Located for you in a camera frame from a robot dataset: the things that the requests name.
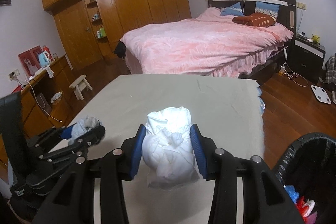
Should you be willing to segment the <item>red plastic bag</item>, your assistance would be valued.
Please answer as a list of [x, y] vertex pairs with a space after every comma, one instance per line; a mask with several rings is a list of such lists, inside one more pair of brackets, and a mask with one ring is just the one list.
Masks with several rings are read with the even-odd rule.
[[309, 210], [309, 206], [305, 204], [306, 202], [304, 200], [304, 196], [301, 196], [300, 198], [298, 198], [296, 202], [296, 208], [298, 209], [299, 214], [304, 220], [304, 222], [307, 223], [307, 212]]

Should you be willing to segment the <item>white plastic bag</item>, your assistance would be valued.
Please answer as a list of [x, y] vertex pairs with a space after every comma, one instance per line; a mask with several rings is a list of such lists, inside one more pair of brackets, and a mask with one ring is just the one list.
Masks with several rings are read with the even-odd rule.
[[168, 107], [147, 115], [142, 158], [149, 167], [147, 186], [173, 190], [199, 179], [191, 144], [190, 111], [185, 107]]

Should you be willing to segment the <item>blue plastic bag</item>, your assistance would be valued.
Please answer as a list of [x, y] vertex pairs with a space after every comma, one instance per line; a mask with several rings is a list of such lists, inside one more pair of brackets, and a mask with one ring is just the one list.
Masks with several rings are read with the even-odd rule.
[[295, 190], [293, 185], [284, 185], [284, 189], [290, 196], [291, 200], [296, 204], [297, 200], [299, 199], [299, 192]]

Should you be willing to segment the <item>pink foam net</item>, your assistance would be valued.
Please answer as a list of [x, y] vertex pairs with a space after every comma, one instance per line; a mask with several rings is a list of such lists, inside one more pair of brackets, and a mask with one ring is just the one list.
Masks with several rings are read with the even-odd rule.
[[314, 213], [311, 213], [307, 218], [306, 218], [306, 221], [305, 223], [306, 224], [315, 224], [316, 220], [317, 220], [317, 215], [318, 215], [318, 212], [315, 211]]

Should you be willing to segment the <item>black trash bin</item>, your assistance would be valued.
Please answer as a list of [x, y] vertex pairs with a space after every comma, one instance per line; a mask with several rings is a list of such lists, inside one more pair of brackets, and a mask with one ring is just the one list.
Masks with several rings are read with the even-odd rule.
[[335, 223], [335, 138], [303, 135], [289, 145], [273, 172], [283, 185], [315, 201], [316, 223]]

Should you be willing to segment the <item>wooden side desk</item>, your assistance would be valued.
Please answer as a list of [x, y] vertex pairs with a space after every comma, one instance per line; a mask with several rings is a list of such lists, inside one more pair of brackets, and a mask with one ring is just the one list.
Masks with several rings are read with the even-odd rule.
[[65, 56], [51, 66], [52, 78], [46, 71], [34, 77], [21, 91], [23, 135], [30, 139], [52, 126], [64, 125], [75, 97], [70, 83], [75, 76]]

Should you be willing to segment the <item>white wooden stool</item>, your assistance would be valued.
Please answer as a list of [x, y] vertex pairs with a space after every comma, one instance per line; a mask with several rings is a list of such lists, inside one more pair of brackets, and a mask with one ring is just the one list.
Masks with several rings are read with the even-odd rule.
[[70, 84], [69, 88], [73, 90], [77, 100], [81, 100], [81, 101], [84, 99], [82, 95], [82, 91], [84, 89], [88, 89], [90, 91], [93, 90], [93, 88], [87, 81], [87, 75], [79, 76], [72, 84]]

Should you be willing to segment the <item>light blue kettle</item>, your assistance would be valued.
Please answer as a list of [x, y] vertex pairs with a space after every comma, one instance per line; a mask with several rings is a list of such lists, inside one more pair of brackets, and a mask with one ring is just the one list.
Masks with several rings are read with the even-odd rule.
[[38, 55], [38, 60], [41, 68], [47, 67], [50, 65], [50, 54], [48, 51], [43, 51]]

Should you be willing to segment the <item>red picture box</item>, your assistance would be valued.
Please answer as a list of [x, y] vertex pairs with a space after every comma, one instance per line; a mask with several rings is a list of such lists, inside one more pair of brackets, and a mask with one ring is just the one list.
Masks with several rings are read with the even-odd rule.
[[41, 68], [38, 60], [38, 56], [41, 53], [42, 48], [40, 46], [36, 46], [18, 55], [19, 61], [21, 62], [28, 78], [33, 76]]

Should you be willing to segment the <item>black garment on bed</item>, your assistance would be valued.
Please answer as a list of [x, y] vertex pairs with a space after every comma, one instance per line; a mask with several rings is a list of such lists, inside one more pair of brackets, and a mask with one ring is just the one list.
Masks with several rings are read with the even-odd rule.
[[126, 46], [122, 41], [119, 41], [113, 51], [113, 53], [120, 59], [125, 59], [126, 57]]

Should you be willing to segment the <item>white bathroom scale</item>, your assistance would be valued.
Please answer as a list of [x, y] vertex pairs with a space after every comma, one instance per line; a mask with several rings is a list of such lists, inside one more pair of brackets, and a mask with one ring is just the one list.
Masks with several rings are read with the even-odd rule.
[[318, 100], [318, 102], [325, 103], [330, 105], [331, 100], [329, 98], [329, 95], [327, 94], [326, 90], [324, 88], [321, 88], [319, 86], [311, 85], [311, 90], [315, 96], [315, 98]]

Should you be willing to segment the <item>wooden wardrobe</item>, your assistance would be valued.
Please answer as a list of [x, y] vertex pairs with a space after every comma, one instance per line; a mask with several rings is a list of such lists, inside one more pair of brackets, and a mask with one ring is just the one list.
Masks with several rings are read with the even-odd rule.
[[191, 16], [188, 0], [42, 0], [55, 20], [73, 69], [115, 58], [123, 35], [133, 29]]

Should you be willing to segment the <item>dark nightstand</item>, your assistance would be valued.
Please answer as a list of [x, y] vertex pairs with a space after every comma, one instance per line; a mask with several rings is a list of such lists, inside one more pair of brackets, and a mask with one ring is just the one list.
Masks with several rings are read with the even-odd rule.
[[292, 71], [317, 84], [325, 59], [324, 46], [315, 46], [302, 38], [296, 37], [289, 53], [289, 66]]

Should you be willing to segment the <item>plaid bag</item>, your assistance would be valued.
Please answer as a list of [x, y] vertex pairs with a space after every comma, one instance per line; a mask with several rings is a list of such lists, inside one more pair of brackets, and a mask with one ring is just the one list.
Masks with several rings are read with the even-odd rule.
[[336, 55], [333, 54], [327, 60], [325, 82], [327, 84], [336, 84]]

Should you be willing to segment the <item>pink bed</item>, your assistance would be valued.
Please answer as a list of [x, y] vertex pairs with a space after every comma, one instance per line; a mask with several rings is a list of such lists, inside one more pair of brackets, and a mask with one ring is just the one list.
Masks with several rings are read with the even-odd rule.
[[195, 19], [148, 24], [127, 32], [125, 62], [133, 74], [203, 75], [237, 78], [249, 75], [286, 42], [293, 32], [267, 16], [246, 26], [222, 16], [216, 7]]

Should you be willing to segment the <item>yellow toy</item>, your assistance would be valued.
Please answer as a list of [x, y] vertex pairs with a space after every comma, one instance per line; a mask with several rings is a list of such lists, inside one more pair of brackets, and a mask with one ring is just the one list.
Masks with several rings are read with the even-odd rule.
[[318, 35], [312, 35], [311, 39], [314, 44], [320, 44], [320, 37]]

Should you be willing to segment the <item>brown dotted pillow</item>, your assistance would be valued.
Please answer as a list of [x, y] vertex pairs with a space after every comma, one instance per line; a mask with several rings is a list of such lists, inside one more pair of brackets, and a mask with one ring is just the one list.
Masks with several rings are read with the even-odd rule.
[[266, 28], [275, 25], [276, 18], [267, 14], [256, 12], [250, 14], [249, 16], [235, 16], [232, 19], [232, 22], [245, 26]]

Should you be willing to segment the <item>dark headboard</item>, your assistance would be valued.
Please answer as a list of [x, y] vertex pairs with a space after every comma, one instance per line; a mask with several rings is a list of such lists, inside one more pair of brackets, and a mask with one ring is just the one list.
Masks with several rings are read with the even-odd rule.
[[209, 7], [228, 7], [240, 2], [244, 15], [255, 12], [257, 2], [279, 5], [277, 22], [296, 34], [297, 30], [297, 7], [295, 0], [208, 0]]

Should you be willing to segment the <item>blue pillow right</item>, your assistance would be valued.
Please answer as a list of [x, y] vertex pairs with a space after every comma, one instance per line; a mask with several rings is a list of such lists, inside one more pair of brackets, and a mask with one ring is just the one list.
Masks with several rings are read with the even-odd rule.
[[265, 3], [265, 2], [256, 2], [255, 12], [262, 13], [266, 15], [273, 16], [274, 18], [278, 17], [278, 12], [280, 5]]

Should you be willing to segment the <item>blue pillow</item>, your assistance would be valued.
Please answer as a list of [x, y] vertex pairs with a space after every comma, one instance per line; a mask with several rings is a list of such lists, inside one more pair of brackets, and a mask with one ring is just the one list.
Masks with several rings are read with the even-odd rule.
[[278, 17], [278, 12], [280, 5], [265, 3], [265, 2], [256, 2], [255, 12], [262, 13], [266, 15], [273, 16], [274, 18]]
[[240, 2], [228, 7], [222, 7], [220, 9], [221, 16], [233, 15], [233, 16], [244, 16]]

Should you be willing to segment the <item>blue pillow left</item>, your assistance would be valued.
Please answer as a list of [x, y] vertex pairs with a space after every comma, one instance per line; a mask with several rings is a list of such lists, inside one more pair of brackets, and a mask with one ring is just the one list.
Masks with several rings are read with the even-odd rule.
[[240, 2], [228, 7], [222, 7], [220, 9], [221, 16], [233, 15], [233, 16], [244, 16]]

